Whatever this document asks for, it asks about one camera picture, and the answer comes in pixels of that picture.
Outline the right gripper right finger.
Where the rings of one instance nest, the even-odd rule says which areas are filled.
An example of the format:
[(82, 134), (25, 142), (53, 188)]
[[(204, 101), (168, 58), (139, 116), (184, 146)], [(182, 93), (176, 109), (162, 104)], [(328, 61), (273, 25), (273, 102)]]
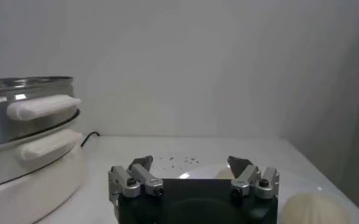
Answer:
[(279, 196), (279, 172), (273, 167), (261, 171), (248, 159), (229, 156), (227, 159), (234, 179), (231, 180), (233, 197), (246, 197), (254, 194), (262, 200)]

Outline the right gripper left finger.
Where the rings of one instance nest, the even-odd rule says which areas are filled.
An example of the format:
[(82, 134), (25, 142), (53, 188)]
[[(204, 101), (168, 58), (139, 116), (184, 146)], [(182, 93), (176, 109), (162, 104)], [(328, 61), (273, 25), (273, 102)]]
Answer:
[(126, 169), (123, 166), (113, 166), (108, 171), (109, 201), (116, 203), (120, 196), (136, 198), (141, 194), (161, 197), (164, 194), (163, 180), (149, 172), (153, 160), (148, 155), (135, 158)]

